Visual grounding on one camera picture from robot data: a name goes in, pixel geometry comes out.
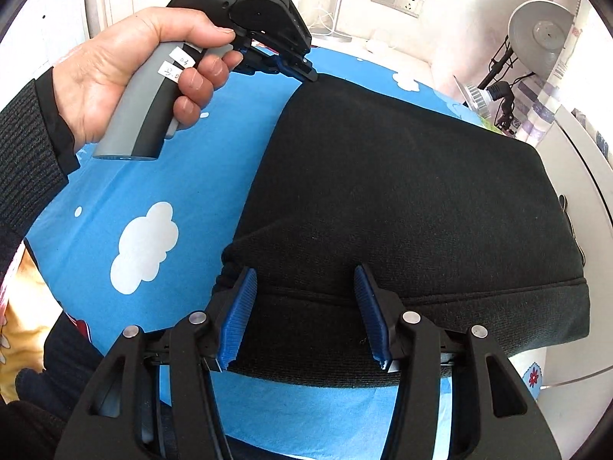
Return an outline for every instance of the handwritten label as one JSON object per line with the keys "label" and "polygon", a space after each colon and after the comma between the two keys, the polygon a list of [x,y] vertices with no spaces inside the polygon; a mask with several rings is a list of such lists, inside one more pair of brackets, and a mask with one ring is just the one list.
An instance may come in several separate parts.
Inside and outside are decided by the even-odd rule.
{"label": "handwritten label", "polygon": [[172,52],[170,52],[170,57],[185,67],[185,69],[188,67],[194,67],[195,60],[192,59],[192,57],[190,57],[185,50],[179,48],[178,46]]}
{"label": "handwritten label", "polygon": [[172,79],[172,81],[174,81],[177,84],[179,83],[179,76],[181,75],[182,72],[183,72],[182,69],[180,69],[177,66],[174,66],[173,64],[167,61],[164,61],[164,63],[162,64],[162,67],[160,67],[159,70],[157,71],[158,74],[161,74],[165,78]]}

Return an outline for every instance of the cuff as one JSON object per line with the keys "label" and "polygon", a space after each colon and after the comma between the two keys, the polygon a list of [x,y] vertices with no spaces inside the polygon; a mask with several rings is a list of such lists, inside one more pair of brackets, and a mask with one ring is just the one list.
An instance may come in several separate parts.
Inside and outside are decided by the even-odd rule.
{"label": "cuff", "polygon": [[41,106],[42,116],[47,125],[53,152],[64,175],[68,176],[80,168],[75,155],[75,137],[66,121],[59,115],[53,90],[53,67],[36,79],[36,94]]}

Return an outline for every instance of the gray handle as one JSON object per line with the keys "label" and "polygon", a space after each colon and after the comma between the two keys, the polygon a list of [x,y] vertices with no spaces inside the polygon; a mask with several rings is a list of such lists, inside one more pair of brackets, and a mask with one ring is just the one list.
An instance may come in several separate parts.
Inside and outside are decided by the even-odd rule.
{"label": "gray handle", "polygon": [[111,117],[94,157],[125,161],[150,161],[159,157],[164,137],[176,128],[172,110],[180,96],[177,83],[158,71],[170,53],[183,42],[162,43],[134,74]]}

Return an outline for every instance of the red flower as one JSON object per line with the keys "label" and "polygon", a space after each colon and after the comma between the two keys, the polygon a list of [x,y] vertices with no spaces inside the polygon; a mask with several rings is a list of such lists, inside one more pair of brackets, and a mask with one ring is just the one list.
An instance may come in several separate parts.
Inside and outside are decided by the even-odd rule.
{"label": "red flower", "polygon": [[528,380],[528,384],[531,388],[533,388],[537,382],[538,382],[538,370],[536,370],[536,367],[533,367],[532,371],[530,372],[530,378]]}

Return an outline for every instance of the finger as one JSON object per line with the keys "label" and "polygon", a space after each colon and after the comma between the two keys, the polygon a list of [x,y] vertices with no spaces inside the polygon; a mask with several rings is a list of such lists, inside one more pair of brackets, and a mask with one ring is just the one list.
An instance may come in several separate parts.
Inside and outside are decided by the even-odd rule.
{"label": "finger", "polygon": [[177,131],[182,131],[182,130],[184,130],[184,129],[189,129],[189,128],[191,128],[192,126],[193,126],[193,124],[192,124],[192,125],[190,125],[190,126],[186,126],[185,124],[181,124],[181,123],[179,123],[179,126],[177,126]]}
{"label": "finger", "polygon": [[179,90],[199,108],[211,101],[213,84],[203,77],[196,69],[190,67],[179,76]]}
{"label": "finger", "polygon": [[175,100],[173,113],[183,127],[191,127],[200,118],[200,107],[188,97],[179,97]]}
{"label": "finger", "polygon": [[202,48],[218,48],[234,38],[232,29],[215,26],[199,10],[150,7],[105,29],[96,36],[96,41],[106,55],[124,55],[121,65],[133,72],[162,41],[187,41]]}
{"label": "finger", "polygon": [[230,75],[226,63],[214,54],[207,55],[200,61],[198,72],[208,79],[216,90],[226,84]]}
{"label": "finger", "polygon": [[226,55],[224,55],[223,61],[226,63],[226,66],[228,66],[228,70],[233,71],[234,68],[237,67],[238,64],[243,61],[243,54],[241,54],[241,52],[232,50],[231,52],[228,52]]}

